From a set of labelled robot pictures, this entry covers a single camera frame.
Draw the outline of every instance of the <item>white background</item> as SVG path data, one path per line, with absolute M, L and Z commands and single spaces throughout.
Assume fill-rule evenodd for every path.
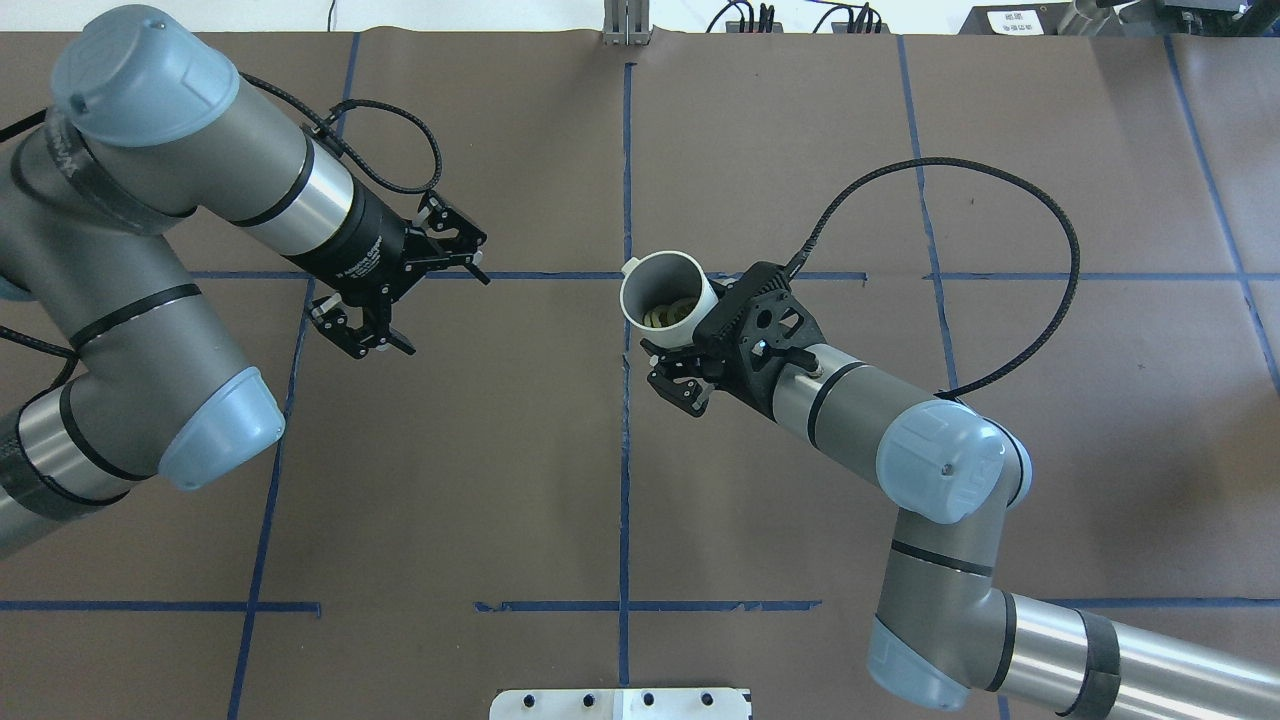
M 0 31 L 78 31 L 128 0 L 0 0 Z M 996 4 L 1000 0 L 978 0 Z M 323 31 L 329 0 L 150 0 L 191 31 Z M 809 32 L 827 5 L 778 0 L 777 20 Z M 974 0 L 877 0 L 893 32 L 952 35 Z M 658 27 L 703 32 L 721 0 L 652 0 Z M 736 18 L 730 10 L 726 18 Z M 844 22 L 845 13 L 831 19 Z M 600 29 L 604 0 L 338 0 L 334 29 L 396 26 L 430 31 Z

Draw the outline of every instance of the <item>gray robotic arm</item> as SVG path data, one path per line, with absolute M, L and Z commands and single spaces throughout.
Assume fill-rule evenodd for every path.
M 91 22 L 52 90 L 44 127 L 0 154 L 0 299 L 38 300 L 90 372 L 0 418 L 0 556 L 151 475 L 198 488 L 284 432 L 163 237 L 196 206 L 332 286 L 311 320 L 353 357 L 413 352 L 390 310 L 426 272 L 488 282 L 484 233 L 434 181 L 401 219 L 330 152 L 349 147 L 328 123 L 300 129 L 154 8 Z
M 826 345 L 794 272 L 756 263 L 721 286 L 664 251 L 623 274 L 622 311 L 662 397 L 701 416 L 727 391 L 900 507 L 868 653 L 883 688 L 936 710 L 978 688 L 1065 717 L 1280 717 L 1276 669 L 993 588 L 1005 514 L 1030 489 L 1027 450 Z

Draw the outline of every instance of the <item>white sticker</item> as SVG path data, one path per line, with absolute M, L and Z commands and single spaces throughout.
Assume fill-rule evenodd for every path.
M 1044 35 L 1036 10 L 993 10 L 987 22 L 996 35 Z

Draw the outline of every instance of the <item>white metal bracket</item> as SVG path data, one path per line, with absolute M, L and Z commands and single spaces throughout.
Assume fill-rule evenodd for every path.
M 751 691 L 626 688 L 506 691 L 489 720 L 750 720 Z
M 605 45 L 649 45 L 649 0 L 604 0 Z

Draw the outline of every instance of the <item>white wall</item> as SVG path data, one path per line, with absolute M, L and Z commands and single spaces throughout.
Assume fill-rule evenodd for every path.
M 0 31 L 78 31 L 128 0 L 0 0 Z M 329 0 L 150 0 L 192 31 L 320 31 Z M 987 0 L 995 3 L 998 0 Z M 335 29 L 397 26 L 433 31 L 599 29 L 603 0 L 337 0 Z M 873 3 L 895 32 L 954 33 L 973 0 L 879 0 Z M 652 0 L 655 26 L 701 32 L 721 0 Z M 827 5 L 778 0 L 777 19 L 809 32 Z M 736 12 L 726 17 L 736 18 Z M 844 13 L 832 19 L 844 19 Z

